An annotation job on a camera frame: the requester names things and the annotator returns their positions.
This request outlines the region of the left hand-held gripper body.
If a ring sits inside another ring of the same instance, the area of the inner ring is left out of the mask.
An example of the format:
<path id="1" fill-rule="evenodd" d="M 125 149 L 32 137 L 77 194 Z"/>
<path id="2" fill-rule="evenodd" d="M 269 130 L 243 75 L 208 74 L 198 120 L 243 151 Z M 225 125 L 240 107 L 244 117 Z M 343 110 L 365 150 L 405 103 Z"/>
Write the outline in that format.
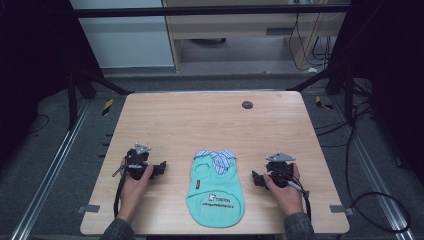
<path id="1" fill-rule="evenodd" d="M 148 166 L 150 147 L 136 143 L 125 156 L 124 170 L 133 179 L 140 180 Z"/>

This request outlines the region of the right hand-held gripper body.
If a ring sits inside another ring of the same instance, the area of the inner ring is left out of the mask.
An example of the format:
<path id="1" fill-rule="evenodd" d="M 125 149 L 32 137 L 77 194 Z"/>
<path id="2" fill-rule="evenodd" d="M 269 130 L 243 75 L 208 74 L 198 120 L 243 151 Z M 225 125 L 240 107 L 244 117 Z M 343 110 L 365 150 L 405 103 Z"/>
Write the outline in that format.
<path id="1" fill-rule="evenodd" d="M 293 179 L 293 161 L 295 158 L 279 152 L 268 156 L 267 160 L 266 170 L 274 184 L 280 188 L 285 188 L 288 182 Z"/>

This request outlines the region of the person's left hand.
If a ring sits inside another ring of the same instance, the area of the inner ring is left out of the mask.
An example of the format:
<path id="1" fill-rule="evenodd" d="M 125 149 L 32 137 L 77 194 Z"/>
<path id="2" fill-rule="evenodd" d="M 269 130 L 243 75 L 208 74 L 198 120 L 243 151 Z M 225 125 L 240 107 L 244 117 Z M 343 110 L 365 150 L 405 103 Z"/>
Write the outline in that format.
<path id="1" fill-rule="evenodd" d="M 134 215 L 138 206 L 141 204 L 152 173 L 153 165 L 149 164 L 139 180 L 135 180 L 131 176 L 125 178 L 120 194 L 120 208 L 117 213 L 119 219 L 126 221 L 128 224 L 132 224 Z"/>

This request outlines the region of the person's right hand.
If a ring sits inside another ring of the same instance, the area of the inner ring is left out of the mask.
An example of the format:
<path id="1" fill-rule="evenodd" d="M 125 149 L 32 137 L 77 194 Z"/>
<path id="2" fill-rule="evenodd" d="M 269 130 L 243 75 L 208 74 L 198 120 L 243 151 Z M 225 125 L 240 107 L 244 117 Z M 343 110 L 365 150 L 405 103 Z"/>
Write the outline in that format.
<path id="1" fill-rule="evenodd" d="M 266 186 L 274 196 L 282 213 L 288 217 L 293 214 L 303 213 L 302 193 L 292 186 L 278 187 L 270 176 L 265 175 Z"/>

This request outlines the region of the teal pet shirt striped collar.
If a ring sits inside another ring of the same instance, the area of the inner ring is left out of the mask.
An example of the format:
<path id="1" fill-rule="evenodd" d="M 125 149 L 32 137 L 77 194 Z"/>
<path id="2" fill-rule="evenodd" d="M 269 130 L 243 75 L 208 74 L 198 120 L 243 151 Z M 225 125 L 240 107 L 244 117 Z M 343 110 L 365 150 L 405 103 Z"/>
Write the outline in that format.
<path id="1" fill-rule="evenodd" d="M 205 227 L 227 228 L 242 219 L 245 199 L 231 150 L 197 151 L 186 204 L 194 221 Z"/>

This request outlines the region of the black yellow striped tape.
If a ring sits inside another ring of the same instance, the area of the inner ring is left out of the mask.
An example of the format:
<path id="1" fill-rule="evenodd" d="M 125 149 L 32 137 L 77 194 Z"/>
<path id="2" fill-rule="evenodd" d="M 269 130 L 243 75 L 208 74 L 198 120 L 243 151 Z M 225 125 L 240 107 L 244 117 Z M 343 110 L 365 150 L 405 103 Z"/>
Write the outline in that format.
<path id="1" fill-rule="evenodd" d="M 111 107 L 113 105 L 113 102 L 114 102 L 114 99 L 112 99 L 112 98 L 111 99 L 108 99 L 106 101 L 106 103 L 104 105 L 104 108 L 102 110 L 102 113 L 101 113 L 102 116 L 107 116 L 108 115 L 108 113 L 109 113 L 109 111 L 110 111 L 110 109 L 111 109 Z"/>
<path id="2" fill-rule="evenodd" d="M 315 96 L 315 103 L 318 107 L 324 108 L 324 109 L 334 109 L 333 105 L 331 104 L 324 104 L 319 96 Z"/>

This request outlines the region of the black metal stand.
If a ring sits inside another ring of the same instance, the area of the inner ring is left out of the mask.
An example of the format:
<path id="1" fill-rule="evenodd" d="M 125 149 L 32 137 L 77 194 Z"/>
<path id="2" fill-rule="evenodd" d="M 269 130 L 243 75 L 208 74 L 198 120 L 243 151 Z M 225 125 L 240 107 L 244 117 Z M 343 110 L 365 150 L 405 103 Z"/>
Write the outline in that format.
<path id="1" fill-rule="evenodd" d="M 131 91 L 121 88 L 106 80 L 104 76 L 95 74 L 87 69 L 76 68 L 74 70 L 70 70 L 66 80 L 69 109 L 69 130 L 74 128 L 78 119 L 76 91 L 79 91 L 84 99 L 93 99 L 96 95 L 96 90 L 92 86 L 92 82 L 96 82 L 119 95 L 131 94 Z"/>
<path id="2" fill-rule="evenodd" d="M 329 79 L 325 87 L 325 91 L 328 94 L 334 95 L 341 89 L 344 89 L 344 117 L 353 126 L 353 70 L 349 64 L 333 64 L 328 66 L 325 70 L 315 74 L 306 81 L 294 87 L 287 88 L 287 91 L 301 92 L 308 86 L 324 78 Z"/>

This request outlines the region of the white cabinet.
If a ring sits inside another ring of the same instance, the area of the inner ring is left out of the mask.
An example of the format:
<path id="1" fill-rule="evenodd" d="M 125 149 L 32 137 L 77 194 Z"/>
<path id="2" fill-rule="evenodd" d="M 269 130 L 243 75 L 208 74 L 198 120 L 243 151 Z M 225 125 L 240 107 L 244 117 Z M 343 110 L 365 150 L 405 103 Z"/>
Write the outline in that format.
<path id="1" fill-rule="evenodd" d="M 161 0 L 70 0 L 75 10 L 162 7 Z M 102 69 L 173 67 L 165 18 L 79 19 Z"/>

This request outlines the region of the black curtain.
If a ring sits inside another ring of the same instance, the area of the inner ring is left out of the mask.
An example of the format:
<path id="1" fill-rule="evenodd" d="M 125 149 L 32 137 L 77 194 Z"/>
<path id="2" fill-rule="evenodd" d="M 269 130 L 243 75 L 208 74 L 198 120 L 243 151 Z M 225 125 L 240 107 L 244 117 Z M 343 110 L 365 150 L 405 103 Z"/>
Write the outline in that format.
<path id="1" fill-rule="evenodd" d="M 35 121 L 39 102 L 73 69 L 102 74 L 70 0 L 0 0 L 0 170 Z"/>
<path id="2" fill-rule="evenodd" d="M 424 0 L 351 0 L 333 55 L 372 83 L 372 106 L 424 184 Z"/>

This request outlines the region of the light wooden desk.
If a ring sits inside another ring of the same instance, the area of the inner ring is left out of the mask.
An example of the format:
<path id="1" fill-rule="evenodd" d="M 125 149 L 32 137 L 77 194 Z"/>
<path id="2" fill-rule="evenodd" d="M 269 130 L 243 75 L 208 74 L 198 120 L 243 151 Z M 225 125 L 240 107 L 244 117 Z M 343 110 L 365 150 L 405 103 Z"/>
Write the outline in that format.
<path id="1" fill-rule="evenodd" d="M 351 0 L 161 0 L 165 7 L 348 4 Z M 170 38 L 218 39 L 238 37 L 284 37 L 295 66 L 310 63 L 315 40 L 336 37 L 345 14 L 288 13 L 249 15 L 168 16 Z"/>

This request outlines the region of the grey metal table bracket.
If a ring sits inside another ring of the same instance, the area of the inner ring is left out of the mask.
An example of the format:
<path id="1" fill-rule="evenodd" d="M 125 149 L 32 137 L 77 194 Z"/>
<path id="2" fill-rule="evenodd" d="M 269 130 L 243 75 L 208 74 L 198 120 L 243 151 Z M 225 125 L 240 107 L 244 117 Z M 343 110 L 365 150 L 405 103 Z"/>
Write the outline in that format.
<path id="1" fill-rule="evenodd" d="M 355 211 L 353 208 L 346 208 L 343 205 L 329 205 L 332 213 L 344 213 L 346 216 L 353 216 Z"/>
<path id="2" fill-rule="evenodd" d="M 86 212 L 97 213 L 99 211 L 99 209 L 100 209 L 99 205 L 88 204 L 88 205 L 85 205 L 85 206 L 79 206 L 78 209 L 77 209 L 77 212 L 79 214 L 83 214 L 83 213 L 86 213 Z"/>

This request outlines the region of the aluminium floor rail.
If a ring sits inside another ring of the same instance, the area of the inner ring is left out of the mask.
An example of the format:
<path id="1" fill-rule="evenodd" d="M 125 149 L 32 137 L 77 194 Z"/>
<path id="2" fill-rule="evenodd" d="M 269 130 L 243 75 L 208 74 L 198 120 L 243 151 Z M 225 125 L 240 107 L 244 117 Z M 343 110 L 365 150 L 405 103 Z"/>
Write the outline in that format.
<path id="1" fill-rule="evenodd" d="M 390 224 L 390 227 L 382 228 L 370 220 L 368 220 L 368 222 L 380 230 L 391 232 L 398 240 L 416 240 L 412 230 L 410 229 L 412 220 L 409 212 L 400 201 L 391 195 L 391 192 L 389 191 L 382 176 L 372 163 L 362 140 L 356 134 L 355 114 L 353 114 L 354 125 L 351 126 L 344 117 L 344 107 L 342 106 L 341 100 L 337 97 L 331 97 L 331 101 L 334 104 L 334 108 L 340 115 L 341 120 L 347 123 L 345 126 L 346 131 L 348 132 L 348 141 L 345 153 L 345 180 L 348 196 L 351 202 L 350 208 L 353 208 L 357 214 L 360 214 L 359 208 L 357 207 L 359 201 L 369 196 L 375 196 Z M 354 197 L 351 193 L 351 186 L 349 182 L 349 154 L 351 149 L 354 150 L 372 188 L 371 192 L 361 193 L 356 197 Z"/>
<path id="2" fill-rule="evenodd" d="M 87 112 L 90 108 L 91 100 L 83 100 L 74 126 L 66 132 L 46 174 L 44 175 L 36 193 L 27 207 L 21 220 L 15 227 L 10 240 L 27 240 L 37 218 L 50 194 L 50 191 L 67 159 L 74 141 L 83 125 Z"/>

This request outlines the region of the black horizontal frame bar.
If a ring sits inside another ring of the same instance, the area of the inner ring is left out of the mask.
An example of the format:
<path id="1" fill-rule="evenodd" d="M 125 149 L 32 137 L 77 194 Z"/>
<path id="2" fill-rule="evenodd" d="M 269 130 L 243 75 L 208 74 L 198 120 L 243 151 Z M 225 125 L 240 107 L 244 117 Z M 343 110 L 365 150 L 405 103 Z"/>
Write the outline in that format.
<path id="1" fill-rule="evenodd" d="M 334 13 L 347 12 L 349 4 L 313 5 L 246 5 L 246 6 L 193 6 L 120 9 L 78 9 L 69 12 L 78 18 L 100 17 L 155 17 L 155 16 L 202 16 L 240 14 L 288 14 L 288 13 Z"/>

